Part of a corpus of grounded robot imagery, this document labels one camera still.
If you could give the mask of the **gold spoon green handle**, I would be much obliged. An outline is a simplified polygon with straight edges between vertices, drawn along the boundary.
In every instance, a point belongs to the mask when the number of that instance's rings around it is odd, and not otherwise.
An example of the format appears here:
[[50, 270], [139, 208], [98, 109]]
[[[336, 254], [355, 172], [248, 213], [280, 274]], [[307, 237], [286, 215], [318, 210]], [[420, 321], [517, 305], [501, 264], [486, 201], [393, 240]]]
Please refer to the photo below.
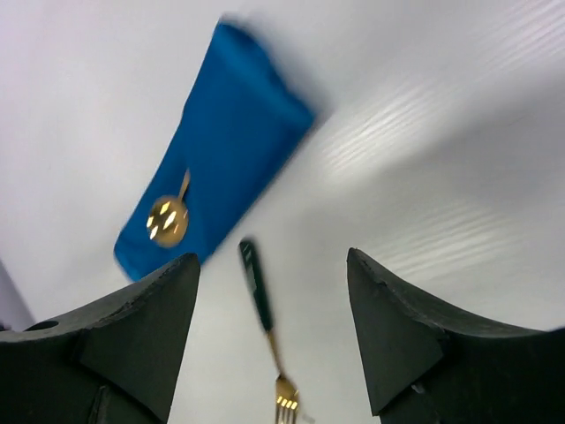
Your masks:
[[187, 170], [178, 195], [163, 195], [149, 210], [146, 222], [147, 234], [149, 239], [160, 247], [172, 248], [185, 237], [189, 226], [185, 195], [190, 181], [190, 171]]

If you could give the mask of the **blue cloth napkin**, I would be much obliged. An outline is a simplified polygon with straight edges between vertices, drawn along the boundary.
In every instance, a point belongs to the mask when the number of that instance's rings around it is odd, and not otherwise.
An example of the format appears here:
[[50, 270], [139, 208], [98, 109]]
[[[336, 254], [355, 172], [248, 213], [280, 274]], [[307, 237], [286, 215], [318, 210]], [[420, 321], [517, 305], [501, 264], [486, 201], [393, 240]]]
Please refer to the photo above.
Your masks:
[[[259, 38], [228, 20], [217, 23], [180, 123], [114, 255], [136, 282], [184, 253], [213, 254], [313, 127], [316, 115], [288, 88]], [[185, 236], [158, 246], [147, 229], [150, 208], [176, 196], [184, 176]]]

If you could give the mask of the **gold fork green handle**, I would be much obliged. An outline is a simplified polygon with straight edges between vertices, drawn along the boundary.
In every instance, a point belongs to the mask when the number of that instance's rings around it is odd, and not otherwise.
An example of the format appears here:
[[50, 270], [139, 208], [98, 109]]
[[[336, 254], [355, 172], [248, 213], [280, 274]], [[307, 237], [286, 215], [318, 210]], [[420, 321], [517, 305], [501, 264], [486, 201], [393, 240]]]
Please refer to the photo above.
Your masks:
[[238, 250], [245, 272], [245, 280], [278, 373], [275, 379], [275, 423], [296, 424], [300, 407], [298, 388], [283, 367], [275, 334], [274, 314], [270, 305], [258, 247], [252, 238], [243, 238], [238, 244]]

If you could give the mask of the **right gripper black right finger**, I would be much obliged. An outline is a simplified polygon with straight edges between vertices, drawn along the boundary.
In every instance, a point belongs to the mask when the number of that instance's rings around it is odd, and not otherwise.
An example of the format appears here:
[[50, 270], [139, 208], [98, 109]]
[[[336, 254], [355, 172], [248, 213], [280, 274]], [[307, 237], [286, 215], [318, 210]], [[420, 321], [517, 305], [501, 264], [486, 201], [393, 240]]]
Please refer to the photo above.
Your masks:
[[564, 332], [470, 313], [357, 248], [350, 307], [372, 415], [384, 423], [561, 423]]

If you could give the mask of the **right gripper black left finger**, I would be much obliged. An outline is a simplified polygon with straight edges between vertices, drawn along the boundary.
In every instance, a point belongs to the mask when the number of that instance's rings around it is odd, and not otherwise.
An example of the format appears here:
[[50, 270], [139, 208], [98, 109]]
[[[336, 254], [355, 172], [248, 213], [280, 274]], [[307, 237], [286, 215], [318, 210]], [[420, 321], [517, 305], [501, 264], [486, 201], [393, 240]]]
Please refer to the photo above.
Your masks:
[[183, 254], [83, 307], [1, 333], [3, 423], [165, 423], [197, 298]]

